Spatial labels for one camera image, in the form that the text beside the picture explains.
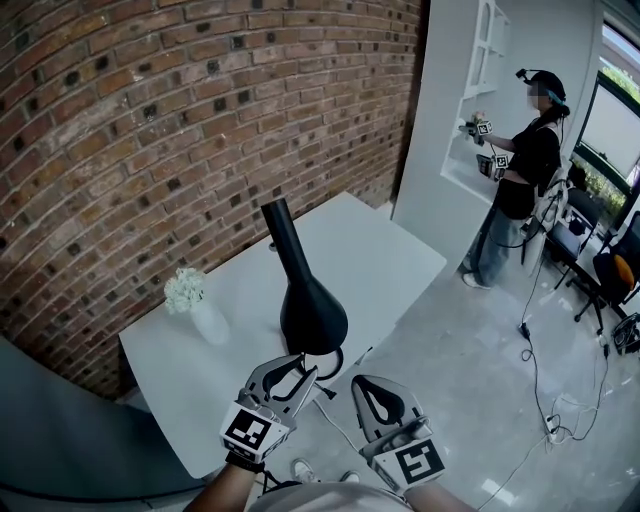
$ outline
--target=window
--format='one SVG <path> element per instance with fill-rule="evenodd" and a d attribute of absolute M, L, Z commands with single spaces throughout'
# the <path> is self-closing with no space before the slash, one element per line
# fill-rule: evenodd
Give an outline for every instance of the window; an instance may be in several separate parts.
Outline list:
<path fill-rule="evenodd" d="M 602 42 L 600 72 L 572 160 L 603 206 L 606 229 L 619 226 L 640 188 L 640 50 L 609 25 Z"/>

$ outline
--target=power strip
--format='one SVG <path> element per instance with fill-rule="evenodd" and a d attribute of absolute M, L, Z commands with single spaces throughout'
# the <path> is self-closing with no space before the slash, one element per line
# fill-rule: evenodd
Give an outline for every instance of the power strip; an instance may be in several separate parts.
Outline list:
<path fill-rule="evenodd" d="M 545 423 L 547 424 L 547 438 L 550 442 L 554 443 L 556 441 L 556 432 L 558 431 L 558 425 L 553 423 L 553 416 L 547 416 L 545 418 Z"/>

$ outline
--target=chair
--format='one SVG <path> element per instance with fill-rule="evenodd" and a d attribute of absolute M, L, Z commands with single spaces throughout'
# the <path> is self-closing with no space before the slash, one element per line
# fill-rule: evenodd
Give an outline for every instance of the chair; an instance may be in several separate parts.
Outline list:
<path fill-rule="evenodd" d="M 558 289 L 565 277 L 567 277 L 571 267 L 576 265 L 582 249 L 587 245 L 598 225 L 601 213 L 600 206 L 598 206 L 586 192 L 578 190 L 577 188 L 569 190 L 567 205 L 571 206 L 571 208 L 577 212 L 577 216 L 573 216 L 574 218 L 571 220 L 569 227 L 565 226 L 562 222 L 556 222 L 553 229 L 547 235 L 547 240 L 549 240 L 556 249 L 555 253 L 559 256 L 559 259 L 569 267 L 554 287 L 555 290 Z M 581 242 L 580 237 L 573 232 L 576 230 L 576 224 L 582 225 L 589 230 L 589 235 L 584 242 Z"/>
<path fill-rule="evenodd" d="M 598 335 L 602 334 L 603 331 L 601 313 L 601 307 L 603 306 L 601 306 L 601 303 L 604 301 L 604 306 L 609 304 L 619 315 L 624 316 L 618 306 L 628 303 L 640 291 L 640 286 L 638 286 L 638 279 L 640 278 L 640 212 L 634 214 L 631 224 L 629 224 L 620 241 L 611 246 L 609 252 L 604 252 L 607 247 L 608 243 L 603 245 L 602 249 L 593 258 L 593 266 L 600 283 L 590 282 L 585 286 L 584 283 L 578 284 L 576 282 L 578 288 L 589 295 L 589 302 L 574 317 L 574 320 L 579 322 L 584 312 L 593 304 L 600 324 Z M 631 293 L 629 293 L 629 285 L 620 278 L 614 263 L 615 255 L 624 258 L 631 268 L 635 280 L 634 289 Z M 570 280 L 567 286 L 570 286 L 574 281 L 574 279 Z"/>

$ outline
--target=brick wall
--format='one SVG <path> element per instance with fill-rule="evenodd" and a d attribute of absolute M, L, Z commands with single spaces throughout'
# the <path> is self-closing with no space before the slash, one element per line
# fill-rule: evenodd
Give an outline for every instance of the brick wall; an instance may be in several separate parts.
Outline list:
<path fill-rule="evenodd" d="M 385 202 L 419 0 L 0 7 L 0 321 L 65 378 L 132 386 L 118 332 L 179 266 L 210 270 L 348 190 Z"/>

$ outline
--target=person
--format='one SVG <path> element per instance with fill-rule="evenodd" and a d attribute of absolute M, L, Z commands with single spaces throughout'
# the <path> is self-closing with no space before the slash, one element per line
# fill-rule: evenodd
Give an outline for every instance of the person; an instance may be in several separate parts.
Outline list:
<path fill-rule="evenodd" d="M 249 512 L 473 512 L 466 503 L 436 482 L 409 489 L 404 500 L 389 491 L 360 483 L 356 472 L 346 473 L 340 482 L 320 482 L 304 459 L 292 464 L 294 481 L 284 482 L 267 491 L 249 508 Z M 185 512 L 242 512 L 256 474 L 227 464 L 213 482 L 202 491 Z"/>
<path fill-rule="evenodd" d="M 549 71 L 539 71 L 531 80 L 528 97 L 540 116 L 513 139 L 490 134 L 484 140 L 513 153 L 498 193 L 480 235 L 468 255 L 462 279 L 473 288 L 490 289 L 517 245 L 522 221 L 535 206 L 536 193 L 542 197 L 560 167 L 559 127 L 570 114 L 560 79 Z"/>

